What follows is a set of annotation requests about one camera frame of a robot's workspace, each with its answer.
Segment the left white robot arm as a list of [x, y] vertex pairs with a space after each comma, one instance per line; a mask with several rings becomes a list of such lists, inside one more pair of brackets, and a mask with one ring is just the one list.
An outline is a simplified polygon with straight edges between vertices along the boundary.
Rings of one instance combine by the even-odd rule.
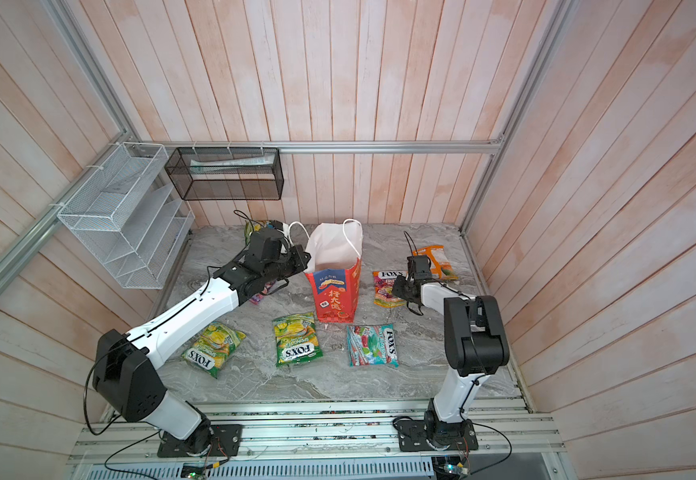
[[170, 392], [158, 369], [211, 322], [263, 292], [264, 287], [306, 270], [310, 254], [290, 240], [290, 226], [276, 221], [250, 234], [244, 249], [210, 269], [194, 293], [126, 333], [111, 330], [98, 340], [86, 383], [127, 422], [145, 422], [175, 440], [189, 456], [210, 449], [210, 420]]

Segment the teal red Fox's candy bag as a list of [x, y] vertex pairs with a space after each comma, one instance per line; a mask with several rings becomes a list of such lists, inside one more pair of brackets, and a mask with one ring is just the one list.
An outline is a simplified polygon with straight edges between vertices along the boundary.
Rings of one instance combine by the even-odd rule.
[[392, 324], [347, 325], [346, 347], [351, 366], [399, 366]]

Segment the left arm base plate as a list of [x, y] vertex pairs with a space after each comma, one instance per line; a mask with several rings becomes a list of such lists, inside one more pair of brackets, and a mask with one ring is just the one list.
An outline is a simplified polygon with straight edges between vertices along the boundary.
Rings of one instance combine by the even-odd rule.
[[179, 440], [169, 433], [157, 451], [158, 458], [204, 457], [209, 455], [223, 458], [238, 454], [242, 439], [241, 424], [202, 423], [187, 439]]

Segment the red paper bag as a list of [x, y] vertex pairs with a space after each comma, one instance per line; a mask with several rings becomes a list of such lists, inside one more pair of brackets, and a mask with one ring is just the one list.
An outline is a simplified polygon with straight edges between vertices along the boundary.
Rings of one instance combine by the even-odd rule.
[[322, 223], [310, 234], [305, 275], [316, 316], [324, 323], [352, 323], [359, 300], [363, 227], [355, 219]]

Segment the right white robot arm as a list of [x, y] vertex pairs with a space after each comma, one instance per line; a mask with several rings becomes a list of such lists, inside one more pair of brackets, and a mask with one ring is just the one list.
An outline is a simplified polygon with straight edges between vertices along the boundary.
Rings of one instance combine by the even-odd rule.
[[468, 296], [439, 281], [431, 273], [427, 256], [407, 260], [407, 273], [396, 278], [392, 293], [443, 316], [449, 369], [423, 419], [399, 416], [393, 420], [399, 448], [403, 452], [476, 450], [468, 410], [480, 387], [510, 360], [498, 302], [493, 296]]

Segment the orange mango snack bag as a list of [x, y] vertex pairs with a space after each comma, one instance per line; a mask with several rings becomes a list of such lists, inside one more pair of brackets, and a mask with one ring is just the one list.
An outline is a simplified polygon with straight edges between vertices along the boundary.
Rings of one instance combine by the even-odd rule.
[[459, 279], [449, 259], [445, 254], [443, 245], [431, 245], [416, 249], [415, 255], [427, 256], [431, 261], [431, 274], [434, 278], [443, 281], [456, 281]]

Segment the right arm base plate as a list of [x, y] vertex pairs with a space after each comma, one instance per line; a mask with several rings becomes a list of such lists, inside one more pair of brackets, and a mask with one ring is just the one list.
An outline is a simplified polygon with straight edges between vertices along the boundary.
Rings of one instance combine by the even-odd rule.
[[470, 452], [479, 448], [470, 420], [446, 423], [400, 416], [392, 420], [392, 426], [397, 432], [399, 449], [402, 452]]

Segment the orange Fox's fruit candy bag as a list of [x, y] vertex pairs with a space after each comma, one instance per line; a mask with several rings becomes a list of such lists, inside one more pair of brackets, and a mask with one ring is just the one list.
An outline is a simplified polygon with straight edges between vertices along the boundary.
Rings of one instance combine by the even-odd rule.
[[393, 295], [393, 285], [399, 276], [406, 276], [406, 271], [381, 270], [373, 272], [373, 303], [383, 308], [403, 306], [405, 301]]

